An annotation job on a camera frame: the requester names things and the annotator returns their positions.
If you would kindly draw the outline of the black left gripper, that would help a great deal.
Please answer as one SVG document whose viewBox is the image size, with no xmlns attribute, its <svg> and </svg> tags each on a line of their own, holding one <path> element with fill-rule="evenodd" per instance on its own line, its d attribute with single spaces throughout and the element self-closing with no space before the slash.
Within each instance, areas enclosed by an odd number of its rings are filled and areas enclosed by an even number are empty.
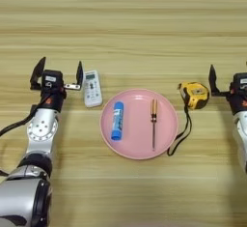
<svg viewBox="0 0 247 227">
<path fill-rule="evenodd" d="M 40 90 L 41 84 L 38 82 L 45 65 L 45 57 L 42 57 L 33 69 L 30 78 L 30 89 Z M 62 87 L 43 88 L 41 90 L 41 108 L 53 109 L 58 112 L 62 110 L 64 100 L 67 97 L 67 90 L 80 91 L 83 83 L 83 66 L 79 61 L 76 73 L 76 84 L 65 84 Z"/>
</svg>

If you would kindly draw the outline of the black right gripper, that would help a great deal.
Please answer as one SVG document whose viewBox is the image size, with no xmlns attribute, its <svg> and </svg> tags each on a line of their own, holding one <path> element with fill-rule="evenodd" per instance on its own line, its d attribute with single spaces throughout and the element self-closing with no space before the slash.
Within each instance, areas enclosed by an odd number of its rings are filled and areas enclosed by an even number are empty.
<svg viewBox="0 0 247 227">
<path fill-rule="evenodd" d="M 216 71 L 213 66 L 210 66 L 208 82 L 211 90 L 211 94 L 213 96 L 219 96 L 220 91 L 216 86 Z M 247 111 L 247 93 L 246 92 L 238 92 L 237 90 L 231 89 L 228 92 L 222 92 L 222 97 L 225 97 L 228 101 L 232 113 L 235 115 L 241 111 Z"/>
</svg>

